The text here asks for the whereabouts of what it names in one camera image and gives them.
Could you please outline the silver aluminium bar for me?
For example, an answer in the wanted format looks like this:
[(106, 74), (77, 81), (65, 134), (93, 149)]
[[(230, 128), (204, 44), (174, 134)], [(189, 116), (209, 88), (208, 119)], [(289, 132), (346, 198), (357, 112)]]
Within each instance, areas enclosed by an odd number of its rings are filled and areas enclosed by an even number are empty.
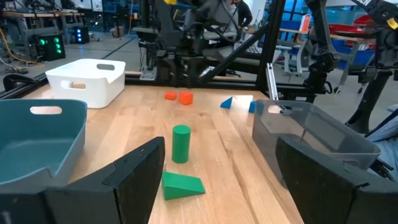
[(271, 63), (267, 63), (266, 67), (266, 75), (267, 75), (267, 86), (269, 90), (269, 96), (271, 100), (277, 101), (279, 99), (277, 85), (274, 76), (274, 69)]

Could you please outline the black computer with green lights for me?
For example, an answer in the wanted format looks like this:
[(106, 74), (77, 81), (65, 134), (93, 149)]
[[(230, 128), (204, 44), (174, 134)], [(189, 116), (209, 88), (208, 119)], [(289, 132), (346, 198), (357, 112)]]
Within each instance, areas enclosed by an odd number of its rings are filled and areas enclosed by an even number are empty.
[(65, 48), (61, 35), (36, 35), (34, 40), (39, 59), (53, 61), (65, 58)]

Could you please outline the green cylinder block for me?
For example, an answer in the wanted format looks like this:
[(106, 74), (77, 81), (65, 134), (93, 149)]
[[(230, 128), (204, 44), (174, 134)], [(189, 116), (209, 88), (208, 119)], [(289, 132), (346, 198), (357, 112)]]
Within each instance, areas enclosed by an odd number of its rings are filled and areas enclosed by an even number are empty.
[(172, 133), (172, 160), (178, 164), (189, 159), (191, 129), (186, 125), (176, 125)]

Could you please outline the grey translucent plastic bin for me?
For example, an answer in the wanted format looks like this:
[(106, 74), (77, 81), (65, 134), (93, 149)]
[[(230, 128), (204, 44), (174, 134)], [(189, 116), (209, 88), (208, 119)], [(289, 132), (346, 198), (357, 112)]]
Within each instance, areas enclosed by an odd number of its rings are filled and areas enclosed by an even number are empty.
[(275, 156), (280, 136), (362, 170), (370, 168), (381, 153), (371, 141), (311, 103), (257, 100), (252, 138), (283, 187), (286, 184)]

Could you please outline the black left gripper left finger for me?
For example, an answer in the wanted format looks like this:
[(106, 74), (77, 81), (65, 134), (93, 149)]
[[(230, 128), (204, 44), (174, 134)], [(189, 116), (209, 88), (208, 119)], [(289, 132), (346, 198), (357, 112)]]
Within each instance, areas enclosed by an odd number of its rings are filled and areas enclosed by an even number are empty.
[(56, 224), (148, 224), (164, 168), (155, 137), (65, 187), (45, 191)]

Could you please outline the teal plastic bin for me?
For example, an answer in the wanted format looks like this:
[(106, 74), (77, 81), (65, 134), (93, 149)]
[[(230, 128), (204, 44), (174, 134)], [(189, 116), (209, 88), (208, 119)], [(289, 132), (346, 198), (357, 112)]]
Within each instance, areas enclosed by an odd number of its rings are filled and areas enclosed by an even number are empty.
[(85, 145), (80, 100), (0, 100), (0, 194), (67, 184)]

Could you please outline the orange cube block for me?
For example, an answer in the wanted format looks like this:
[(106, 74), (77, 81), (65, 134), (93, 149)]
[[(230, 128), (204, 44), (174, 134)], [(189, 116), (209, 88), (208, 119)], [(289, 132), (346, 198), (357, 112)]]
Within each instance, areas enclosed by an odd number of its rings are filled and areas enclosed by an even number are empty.
[(180, 91), (178, 93), (178, 102), (181, 105), (190, 105), (193, 103), (193, 92), (191, 91)]

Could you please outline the wooden workbench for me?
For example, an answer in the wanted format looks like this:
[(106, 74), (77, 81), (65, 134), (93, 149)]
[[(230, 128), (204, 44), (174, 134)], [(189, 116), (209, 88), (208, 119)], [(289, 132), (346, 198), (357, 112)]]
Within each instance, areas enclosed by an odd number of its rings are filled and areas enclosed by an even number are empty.
[(70, 43), (69, 29), (84, 25), (83, 12), (53, 11), (53, 12), (17, 12), (2, 11), (6, 19), (13, 19), (17, 23), (23, 49), (28, 59), (32, 59), (35, 52), (30, 39), (36, 35), (61, 35), (64, 44)]

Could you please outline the person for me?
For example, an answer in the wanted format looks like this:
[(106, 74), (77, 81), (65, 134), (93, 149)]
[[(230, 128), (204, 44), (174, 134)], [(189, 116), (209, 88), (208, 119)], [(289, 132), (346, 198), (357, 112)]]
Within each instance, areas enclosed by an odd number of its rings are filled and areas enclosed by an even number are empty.
[(239, 29), (247, 27), (252, 22), (252, 13), (249, 6), (243, 0), (229, 0), (229, 3), (235, 5), (238, 9)]

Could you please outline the blue plastic crate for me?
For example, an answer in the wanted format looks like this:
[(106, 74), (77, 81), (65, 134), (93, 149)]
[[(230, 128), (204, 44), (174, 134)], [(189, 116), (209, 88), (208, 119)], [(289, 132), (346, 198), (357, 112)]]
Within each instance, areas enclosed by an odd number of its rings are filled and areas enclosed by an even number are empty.
[[(332, 44), (338, 53), (350, 54), (353, 49), (352, 47), (347, 47), (344, 40), (333, 39)], [(355, 65), (366, 65), (374, 53), (375, 51), (372, 49), (358, 50), (353, 63)], [(338, 68), (344, 70), (346, 63), (346, 60), (341, 59), (338, 63)]]

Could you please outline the grey office chair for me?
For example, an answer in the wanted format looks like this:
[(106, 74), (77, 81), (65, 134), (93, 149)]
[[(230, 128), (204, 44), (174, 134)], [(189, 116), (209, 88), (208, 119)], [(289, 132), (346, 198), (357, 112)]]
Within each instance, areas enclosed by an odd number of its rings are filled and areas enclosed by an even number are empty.
[(283, 53), (284, 72), (289, 75), (299, 77), (303, 72), (308, 72), (311, 50), (308, 35), (311, 20), (312, 16), (305, 14), (300, 21), (281, 22), (280, 31), (286, 37), (292, 35), (290, 40), (279, 39), (277, 42), (277, 50)]

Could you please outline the black computer with blue lights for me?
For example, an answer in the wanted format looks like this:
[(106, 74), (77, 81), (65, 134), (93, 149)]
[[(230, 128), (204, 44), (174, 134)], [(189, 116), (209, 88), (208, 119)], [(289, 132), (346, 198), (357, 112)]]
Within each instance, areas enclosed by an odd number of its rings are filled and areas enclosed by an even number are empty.
[(90, 41), (89, 30), (87, 26), (74, 27), (75, 42), (77, 44), (86, 44)]

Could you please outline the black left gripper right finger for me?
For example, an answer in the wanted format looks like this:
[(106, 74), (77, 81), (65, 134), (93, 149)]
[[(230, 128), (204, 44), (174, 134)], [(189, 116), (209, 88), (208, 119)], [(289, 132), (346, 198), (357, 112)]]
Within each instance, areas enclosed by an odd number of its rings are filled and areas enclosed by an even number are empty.
[(279, 137), (275, 156), (304, 224), (398, 224), (398, 183)]

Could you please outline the red plastic bin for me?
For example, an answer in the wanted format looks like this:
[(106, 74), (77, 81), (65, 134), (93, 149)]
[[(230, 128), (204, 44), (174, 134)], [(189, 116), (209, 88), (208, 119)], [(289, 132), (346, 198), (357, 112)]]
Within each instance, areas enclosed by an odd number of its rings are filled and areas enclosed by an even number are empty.
[(329, 24), (330, 34), (350, 38), (368, 39), (371, 38), (371, 31), (375, 23), (368, 15), (358, 17), (353, 25)]

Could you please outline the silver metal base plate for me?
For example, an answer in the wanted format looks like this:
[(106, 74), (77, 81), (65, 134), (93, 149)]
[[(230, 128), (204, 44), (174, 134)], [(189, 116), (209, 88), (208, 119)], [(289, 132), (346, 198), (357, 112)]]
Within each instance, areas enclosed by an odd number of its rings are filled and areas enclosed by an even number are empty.
[(139, 77), (140, 80), (144, 81), (154, 81), (157, 78), (157, 68), (149, 68), (149, 67), (144, 67), (141, 75)]

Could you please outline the white plastic bin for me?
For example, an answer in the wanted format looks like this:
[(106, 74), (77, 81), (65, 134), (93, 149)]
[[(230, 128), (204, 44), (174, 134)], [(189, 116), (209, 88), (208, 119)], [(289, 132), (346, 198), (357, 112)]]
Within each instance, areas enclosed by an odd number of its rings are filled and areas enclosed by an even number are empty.
[(87, 107), (107, 107), (125, 87), (126, 63), (83, 58), (46, 71), (56, 98), (81, 100)]

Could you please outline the green wedge block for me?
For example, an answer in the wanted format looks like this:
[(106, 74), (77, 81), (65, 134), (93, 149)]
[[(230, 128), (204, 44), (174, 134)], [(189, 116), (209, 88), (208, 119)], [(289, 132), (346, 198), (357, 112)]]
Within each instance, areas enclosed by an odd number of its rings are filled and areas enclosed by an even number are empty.
[(204, 194), (205, 188), (198, 177), (163, 171), (162, 191), (164, 200), (173, 200)]

